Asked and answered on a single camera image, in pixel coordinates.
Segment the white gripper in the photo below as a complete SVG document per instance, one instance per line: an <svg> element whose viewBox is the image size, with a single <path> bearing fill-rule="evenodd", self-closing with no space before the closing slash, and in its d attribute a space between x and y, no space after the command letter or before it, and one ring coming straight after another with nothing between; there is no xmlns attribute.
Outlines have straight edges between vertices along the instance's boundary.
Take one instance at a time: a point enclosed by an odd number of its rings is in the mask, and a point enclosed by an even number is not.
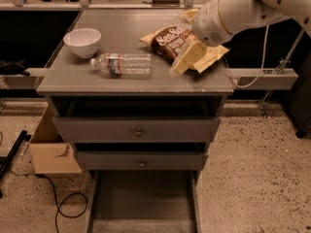
<svg viewBox="0 0 311 233"><path fill-rule="evenodd" d="M199 10L190 9L179 14L180 22L192 24L192 31L200 41L186 40L169 70L171 77L184 74L205 55L207 46L216 47L232 39L233 35L225 29L221 20L219 3L220 0L211 0Z"/></svg>

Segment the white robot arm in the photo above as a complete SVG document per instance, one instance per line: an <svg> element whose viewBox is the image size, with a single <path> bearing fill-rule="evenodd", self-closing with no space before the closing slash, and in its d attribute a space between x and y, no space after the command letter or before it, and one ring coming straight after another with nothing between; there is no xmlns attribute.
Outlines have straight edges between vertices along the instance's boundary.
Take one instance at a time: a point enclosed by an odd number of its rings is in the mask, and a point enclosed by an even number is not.
<svg viewBox="0 0 311 233"><path fill-rule="evenodd" d="M182 46L169 73L178 77L190 67L205 65L202 58L207 47L214 49L244 30L287 18L311 36L311 0L211 0L199 9L187 10L181 20L191 25L193 36Z"/></svg>

